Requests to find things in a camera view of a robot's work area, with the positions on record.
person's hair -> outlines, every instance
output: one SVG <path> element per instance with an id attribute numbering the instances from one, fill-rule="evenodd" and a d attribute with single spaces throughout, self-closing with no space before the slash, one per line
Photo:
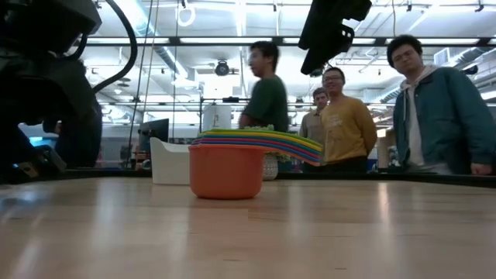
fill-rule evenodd
<path id="1" fill-rule="evenodd" d="M 418 55 L 422 55 L 422 43 L 420 43 L 417 38 L 415 38 L 412 35 L 400 35 L 396 38 L 394 38 L 388 45 L 387 45 L 387 62 L 389 63 L 389 66 L 394 67 L 393 63 L 393 52 L 397 50 L 399 47 L 404 46 L 404 45 L 409 45 L 413 47 L 416 53 Z"/>
<path id="2" fill-rule="evenodd" d="M 338 67 L 330 67 L 328 68 L 327 70 L 324 71 L 324 74 L 322 74 L 322 78 L 324 78 L 324 76 L 329 73 L 330 71 L 336 71 L 338 72 L 339 74 L 341 74 L 341 78 L 343 79 L 343 84 L 346 83 L 346 77 L 344 76 L 344 73 L 343 73 L 343 70 L 339 69 Z"/>
<path id="3" fill-rule="evenodd" d="M 279 61 L 279 48 L 272 41 L 258 41 L 250 46 L 250 51 L 260 50 L 263 57 L 272 57 L 272 70 L 275 72 Z"/>
<path id="4" fill-rule="evenodd" d="M 326 93 L 326 90 L 324 88 L 317 88 L 313 91 L 313 98 L 315 98 L 317 95 L 319 94 L 325 94 Z"/>

orange bowl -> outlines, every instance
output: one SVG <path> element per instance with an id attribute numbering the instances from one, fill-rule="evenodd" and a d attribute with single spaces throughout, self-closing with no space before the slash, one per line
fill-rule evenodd
<path id="1" fill-rule="evenodd" d="M 262 188 L 264 151 L 236 146 L 190 146 L 190 188 L 199 198 L 254 198 Z"/>

blue jacket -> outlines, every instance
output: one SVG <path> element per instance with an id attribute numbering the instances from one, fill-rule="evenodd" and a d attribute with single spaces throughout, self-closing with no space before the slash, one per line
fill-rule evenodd
<path id="1" fill-rule="evenodd" d="M 394 107 L 398 160 L 408 167 L 408 104 L 403 91 Z M 496 129 L 489 108 L 472 81 L 461 71 L 441 67 L 415 89 L 415 107 L 426 164 L 447 163 L 455 174 L 469 174 L 470 163 L 491 164 Z"/>

computer monitor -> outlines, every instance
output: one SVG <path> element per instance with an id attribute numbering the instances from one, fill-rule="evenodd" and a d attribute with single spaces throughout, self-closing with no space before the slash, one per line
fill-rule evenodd
<path id="1" fill-rule="evenodd" d="M 163 142 L 169 141 L 169 119 L 145 122 L 139 125 L 139 151 L 150 152 L 150 138 L 156 137 Z"/>

man in yellow sweater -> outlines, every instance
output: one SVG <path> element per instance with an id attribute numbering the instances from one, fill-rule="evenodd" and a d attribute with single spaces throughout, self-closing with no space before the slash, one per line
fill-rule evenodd
<path id="1" fill-rule="evenodd" d="M 343 71 L 331 67 L 322 76 L 330 103 L 320 119 L 324 130 L 323 160 L 326 172 L 366 173 L 367 158 L 377 140 L 377 130 L 365 104 L 345 96 Z"/>

